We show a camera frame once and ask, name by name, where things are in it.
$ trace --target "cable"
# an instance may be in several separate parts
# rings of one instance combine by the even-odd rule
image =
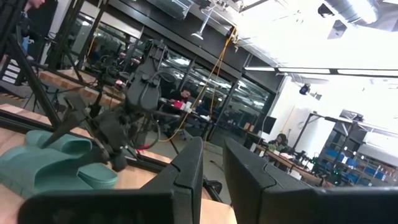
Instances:
[[[137,150],[147,150],[152,148],[160,139],[160,126],[159,123],[155,121],[155,119],[152,117],[152,121],[154,121],[156,123],[156,129],[157,129],[157,135],[156,135],[156,139],[154,142],[152,142],[152,144],[150,144],[149,146],[140,146],[137,148]]]
[[[220,61],[221,57],[224,55],[224,53],[225,53],[225,51],[226,51],[226,48],[227,48],[227,46],[228,46],[228,44],[229,44],[229,42],[230,42],[232,36],[233,36],[233,35],[231,35],[231,36],[228,38],[228,40],[225,42],[224,49],[221,51],[221,54],[220,54],[220,56],[218,57],[218,59],[217,59],[217,61],[216,61],[216,63],[215,63],[215,66],[214,66],[213,69],[211,70],[211,72],[210,72],[208,78],[206,79],[205,85],[204,85],[203,88],[200,90],[200,92],[199,92],[199,94],[198,94],[198,97],[197,97],[196,100],[192,103],[192,105],[191,105],[191,110],[194,109],[194,107],[196,107],[196,104],[198,103],[199,98],[200,98],[201,94],[203,93],[203,90],[206,89],[205,87],[207,86],[207,83],[209,82],[211,75],[212,75],[213,72],[216,70],[216,67],[217,67],[217,65],[218,65],[218,62]],[[184,124],[184,121],[186,120],[187,117],[188,117],[188,113],[185,114],[184,118],[182,119],[182,121],[181,121],[181,123],[180,123],[180,126],[177,128],[177,130],[175,130],[174,134],[171,135],[171,137],[169,137],[169,138],[166,139],[166,140],[159,140],[159,141],[160,141],[160,142],[167,142],[167,141],[171,140],[172,138],[174,138],[174,136],[178,133],[178,131],[180,130],[180,128],[181,128],[182,125]]]

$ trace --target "desk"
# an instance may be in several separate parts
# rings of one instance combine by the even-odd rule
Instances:
[[[277,154],[267,150],[266,148],[262,147],[262,146],[257,146],[257,149],[264,151],[265,154],[267,154],[268,156],[271,156],[272,158],[274,158],[276,161],[280,162],[281,164],[287,166],[289,169],[294,170],[296,172],[298,172],[302,178],[309,180],[311,182],[316,182],[316,183],[320,183],[321,182],[321,178],[319,177],[315,177],[314,175],[312,175],[311,173],[307,172],[306,170],[304,170],[304,168],[299,167],[297,164],[294,164],[292,161],[282,157],[282,156],[278,156]],[[327,182],[327,181],[323,181],[322,187],[333,187],[334,185]]]
[[[0,110],[5,110],[26,118],[50,124],[47,117],[15,106],[0,105]],[[87,131],[80,128],[75,128],[72,132],[85,137],[90,137]],[[24,134],[0,128],[0,155],[14,146],[20,146],[23,144],[24,137]],[[144,151],[142,154],[164,162],[171,161],[167,157],[149,151]],[[137,167],[127,167],[125,170],[118,173],[118,176],[119,179],[116,184],[116,189],[138,189],[154,178],[156,174],[147,170],[138,169]],[[3,185],[0,185],[0,198],[0,223],[15,224],[18,209],[24,200],[9,189],[5,188]],[[233,209],[229,205],[209,200],[209,198],[210,196],[207,191],[203,189],[201,201],[201,223],[236,223]]]
[[[99,94],[98,91],[93,90],[92,88],[89,87],[83,87],[83,85],[79,84],[79,80],[74,70],[59,70],[59,72],[76,81],[75,82],[70,81],[66,78],[60,77],[59,75],[56,75],[49,71],[39,72],[39,79],[46,81],[47,83],[50,83],[52,85],[56,85],[68,90],[72,88],[81,87],[79,89],[76,89],[75,92],[78,92],[81,96],[87,97],[91,100],[95,100],[97,98]],[[85,83],[93,83],[96,80],[95,77],[92,77],[87,73],[79,71],[79,74],[81,75]],[[106,94],[103,94],[102,96],[100,102],[102,105],[110,105],[111,107],[113,107],[120,103],[120,99],[124,99],[124,94],[115,89],[114,87],[105,86],[103,90]]]

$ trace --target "black stand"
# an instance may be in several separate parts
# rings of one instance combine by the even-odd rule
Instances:
[[[25,75],[32,91],[35,93],[35,98],[39,101],[44,113],[49,118],[51,125],[55,128],[59,127],[61,121],[55,112],[49,98],[47,97],[40,80],[36,77],[32,67],[26,59],[24,51],[21,49],[14,35],[7,37],[7,45],[9,46],[10,54],[18,63],[21,72]]]

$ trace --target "ventilation duct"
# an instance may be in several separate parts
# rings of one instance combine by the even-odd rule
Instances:
[[[381,17],[376,0],[325,0],[325,4],[334,14],[356,25],[372,24]]]
[[[318,13],[322,17],[339,14],[346,22],[359,26],[389,32],[398,31],[398,4],[376,0],[325,0],[325,4],[319,7]],[[342,33],[339,29],[336,30],[332,30],[331,33],[334,36],[337,33],[337,37],[329,39],[341,37]]]
[[[148,2],[178,20],[185,19],[193,4],[191,0],[148,0]]]

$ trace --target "gray floor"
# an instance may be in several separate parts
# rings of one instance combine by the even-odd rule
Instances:
[[[31,94],[31,90],[28,86],[19,86],[15,87],[12,85],[7,85],[4,83],[0,83],[0,86],[8,88],[13,93],[23,97],[28,98]],[[59,94],[58,100],[61,104],[63,104],[63,95]],[[0,104],[8,103],[14,106],[23,107],[25,104],[20,101],[12,100],[5,97],[0,97]],[[34,105],[34,97],[26,103],[25,109],[32,111]],[[36,113],[44,114],[43,111],[36,107]],[[155,139],[155,133],[149,133],[147,136],[147,144],[150,144]],[[167,139],[166,136],[162,135],[161,139]],[[184,149],[187,141],[184,141],[180,135],[176,135],[172,139],[175,147],[181,151]],[[153,148],[149,149],[151,152],[158,153],[162,156],[169,157],[173,159],[177,153],[175,152],[173,145],[170,142],[158,142]],[[226,181],[224,177],[224,172],[222,170],[223,167],[223,160],[222,160],[222,148],[212,145],[210,143],[205,144],[205,151],[203,156],[203,173],[209,180],[218,180],[223,184],[223,189],[220,193],[220,197],[224,203],[230,204],[231,199],[229,197],[228,188],[226,186]]]

